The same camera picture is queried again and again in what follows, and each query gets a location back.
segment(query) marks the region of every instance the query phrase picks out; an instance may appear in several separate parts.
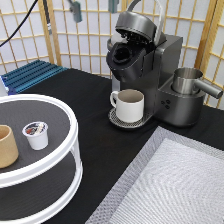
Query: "coffee machine lid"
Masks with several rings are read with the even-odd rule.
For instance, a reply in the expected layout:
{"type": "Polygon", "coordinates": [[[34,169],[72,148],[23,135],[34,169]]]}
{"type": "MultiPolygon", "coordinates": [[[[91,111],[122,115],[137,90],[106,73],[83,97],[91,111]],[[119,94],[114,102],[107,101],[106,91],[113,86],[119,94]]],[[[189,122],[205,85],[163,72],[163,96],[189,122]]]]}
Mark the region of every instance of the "coffee machine lid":
{"type": "Polygon", "coordinates": [[[149,41],[153,41],[156,32],[156,25],[146,16],[124,11],[118,18],[116,31],[121,34],[126,33],[124,31],[136,33],[145,37],[149,41]]]}
{"type": "Polygon", "coordinates": [[[159,25],[157,27],[146,16],[132,12],[136,4],[140,1],[141,0],[134,0],[128,6],[127,11],[124,11],[120,14],[116,24],[116,31],[119,32],[122,37],[128,38],[131,38],[132,35],[137,34],[143,38],[146,38],[146,40],[150,42],[152,41],[155,46],[158,46],[166,40],[165,35],[162,32],[164,23],[163,7],[159,0],[156,0],[160,9],[159,25]]]}

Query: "black table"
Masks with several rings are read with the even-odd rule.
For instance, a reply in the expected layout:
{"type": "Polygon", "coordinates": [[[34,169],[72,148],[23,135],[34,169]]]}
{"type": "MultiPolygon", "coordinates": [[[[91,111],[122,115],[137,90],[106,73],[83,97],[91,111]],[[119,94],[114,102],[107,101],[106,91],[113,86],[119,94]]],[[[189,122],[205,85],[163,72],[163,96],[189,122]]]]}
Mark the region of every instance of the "black table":
{"type": "Polygon", "coordinates": [[[158,126],[224,149],[224,111],[206,106],[191,128],[175,128],[155,119],[133,132],[115,128],[108,120],[111,85],[109,79],[70,69],[23,92],[64,101],[73,109],[80,128],[81,185],[71,202],[47,224],[85,223],[158,126]]]}

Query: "drip tray grate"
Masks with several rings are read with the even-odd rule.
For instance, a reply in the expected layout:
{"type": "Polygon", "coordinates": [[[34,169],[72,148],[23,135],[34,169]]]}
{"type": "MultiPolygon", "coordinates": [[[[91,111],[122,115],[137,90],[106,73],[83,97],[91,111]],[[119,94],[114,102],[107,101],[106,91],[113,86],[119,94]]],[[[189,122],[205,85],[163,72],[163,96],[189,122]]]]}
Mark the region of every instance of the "drip tray grate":
{"type": "Polygon", "coordinates": [[[140,128],[143,125],[145,125],[150,118],[152,117],[151,114],[145,113],[143,118],[139,121],[136,121],[134,123],[126,123],[124,121],[121,121],[117,116],[116,116],[116,109],[113,108],[109,112],[109,120],[112,124],[117,126],[118,128],[126,129],[126,130],[134,130],[136,128],[140,128]]]}

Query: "black power cord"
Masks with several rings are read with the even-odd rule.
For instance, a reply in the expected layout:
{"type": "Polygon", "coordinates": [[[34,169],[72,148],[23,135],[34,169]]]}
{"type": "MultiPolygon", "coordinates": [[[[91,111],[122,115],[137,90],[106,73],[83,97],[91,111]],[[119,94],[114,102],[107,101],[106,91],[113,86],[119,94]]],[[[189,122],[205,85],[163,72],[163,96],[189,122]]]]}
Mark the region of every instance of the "black power cord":
{"type": "Polygon", "coordinates": [[[8,41],[10,41],[15,34],[18,32],[18,30],[20,29],[20,27],[23,25],[23,23],[25,23],[25,21],[27,20],[27,18],[29,17],[31,11],[33,10],[34,6],[36,5],[36,3],[38,2],[38,0],[35,0],[34,3],[32,4],[30,10],[28,11],[27,15],[25,16],[25,18],[23,19],[23,21],[19,24],[19,26],[16,28],[16,30],[13,32],[13,34],[6,40],[4,41],[0,47],[2,47],[4,44],[6,44],[8,41]]]}

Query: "blue plastic crate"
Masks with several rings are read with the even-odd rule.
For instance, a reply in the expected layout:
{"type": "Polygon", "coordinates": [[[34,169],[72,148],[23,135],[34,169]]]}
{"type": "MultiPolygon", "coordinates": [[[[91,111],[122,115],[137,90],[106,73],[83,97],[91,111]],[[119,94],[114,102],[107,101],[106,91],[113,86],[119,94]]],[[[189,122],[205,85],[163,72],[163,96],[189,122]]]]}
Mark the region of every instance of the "blue plastic crate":
{"type": "Polygon", "coordinates": [[[9,89],[14,90],[16,93],[21,93],[31,86],[65,70],[67,68],[36,60],[3,75],[2,78],[9,89]]]}

